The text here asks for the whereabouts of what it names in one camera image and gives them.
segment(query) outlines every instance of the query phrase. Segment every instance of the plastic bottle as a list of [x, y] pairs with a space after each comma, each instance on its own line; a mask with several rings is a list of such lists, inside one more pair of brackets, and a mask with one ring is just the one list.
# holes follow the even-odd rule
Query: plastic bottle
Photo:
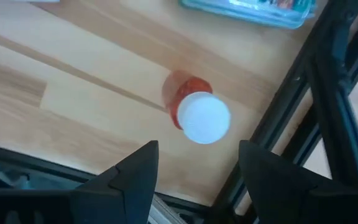
[[174, 125], [199, 144], [218, 141], [230, 127], [229, 108], [212, 93], [207, 81], [180, 70], [163, 84], [164, 105]]

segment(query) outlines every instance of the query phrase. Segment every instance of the wooden floor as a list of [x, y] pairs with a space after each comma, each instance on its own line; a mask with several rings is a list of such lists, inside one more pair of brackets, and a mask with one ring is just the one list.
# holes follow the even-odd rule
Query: wooden floor
[[[0, 0], [0, 146], [98, 174], [157, 139], [157, 191], [211, 205], [314, 21], [282, 30], [177, 0]], [[224, 139], [199, 145], [174, 127], [161, 89], [177, 69], [227, 103]], [[358, 88], [352, 101], [358, 115]], [[310, 105], [309, 96], [276, 153]]]

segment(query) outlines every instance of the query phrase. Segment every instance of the bottle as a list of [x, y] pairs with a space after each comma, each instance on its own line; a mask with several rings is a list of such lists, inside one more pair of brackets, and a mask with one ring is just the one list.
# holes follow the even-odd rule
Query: bottle
[[211, 85], [185, 71], [175, 71], [162, 88], [165, 109], [173, 124], [199, 144], [220, 140], [230, 127], [231, 114], [226, 104], [213, 95]]

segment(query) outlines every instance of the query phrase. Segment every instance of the blue plastic container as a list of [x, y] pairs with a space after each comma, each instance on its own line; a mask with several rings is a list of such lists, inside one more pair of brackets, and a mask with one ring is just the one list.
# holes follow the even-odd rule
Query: blue plastic container
[[296, 29], [312, 17], [315, 0], [180, 0], [186, 6], [270, 26]]

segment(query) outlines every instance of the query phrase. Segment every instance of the white bottle cap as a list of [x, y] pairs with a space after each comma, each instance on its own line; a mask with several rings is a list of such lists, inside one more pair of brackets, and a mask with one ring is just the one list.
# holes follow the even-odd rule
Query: white bottle cap
[[178, 107], [178, 122], [185, 136], [199, 144], [221, 139], [230, 127], [230, 118], [226, 104], [203, 91], [186, 96]]

